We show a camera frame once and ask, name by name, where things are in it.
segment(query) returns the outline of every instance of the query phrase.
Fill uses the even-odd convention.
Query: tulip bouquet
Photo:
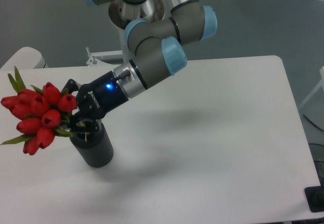
[[[1,104],[21,120],[17,130],[22,135],[1,145],[25,142],[23,152],[34,155],[39,148],[48,147],[55,136],[73,136],[72,132],[62,128],[69,123],[77,106],[76,98],[68,93],[68,89],[60,92],[50,82],[43,89],[36,86],[31,86],[33,90],[26,89],[16,67],[15,78],[11,74],[8,77],[17,95],[2,98]]]

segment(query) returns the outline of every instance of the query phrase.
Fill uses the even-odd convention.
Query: blue led light
[[[112,84],[107,84],[107,85],[106,85],[106,88],[107,88],[108,90],[112,90],[112,89],[113,89],[113,85],[112,85]]]

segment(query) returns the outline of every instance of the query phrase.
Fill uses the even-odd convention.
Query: tulip bud
[[[61,92],[51,82],[43,86],[43,95],[49,101],[50,105],[59,103]]]
[[[33,139],[25,142],[23,152],[25,154],[29,153],[32,156],[35,155],[38,149],[39,149],[39,142],[37,140],[37,137],[34,137]]]
[[[31,107],[27,104],[17,104],[10,110],[10,112],[13,116],[19,118],[20,120],[27,119],[25,118],[26,114],[32,114]]]
[[[32,113],[39,117],[43,116],[50,109],[49,101],[40,94],[33,97],[30,106]]]
[[[39,118],[25,119],[17,124],[17,130],[23,134],[35,134],[41,127]]]
[[[49,128],[40,128],[37,131],[37,140],[39,142],[39,146],[42,149],[48,147],[54,140],[55,134],[52,129]]]
[[[46,128],[55,128],[61,123],[61,114],[51,109],[42,116],[42,124]]]
[[[61,111],[73,111],[76,109],[76,98],[71,94],[62,96],[61,100],[59,101],[59,109]]]
[[[29,89],[22,89],[19,93],[18,93],[18,98],[21,101],[21,103],[24,104],[30,104],[31,100],[33,99],[33,97],[35,97],[36,95],[41,95],[38,92],[29,90]]]
[[[18,96],[7,96],[1,99],[1,105],[11,110],[14,105],[20,104]]]

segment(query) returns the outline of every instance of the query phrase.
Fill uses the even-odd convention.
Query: cable
[[[308,117],[306,117],[306,115],[303,114],[303,116],[305,117],[305,119],[311,124],[313,125],[316,129],[324,132],[324,129],[321,129],[319,126],[317,126],[316,124],[314,124]]]
[[[309,145],[318,145],[324,147],[324,144],[317,144],[317,143],[308,143]]]
[[[314,160],[314,162],[324,163],[324,161],[321,160]]]

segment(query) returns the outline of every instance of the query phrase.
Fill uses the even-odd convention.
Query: metal bracket
[[[109,64],[122,64],[123,60],[123,52],[119,51],[109,51],[109,52],[97,52],[91,53],[89,47],[86,47],[88,60],[86,64],[88,66],[94,65],[106,65]]]

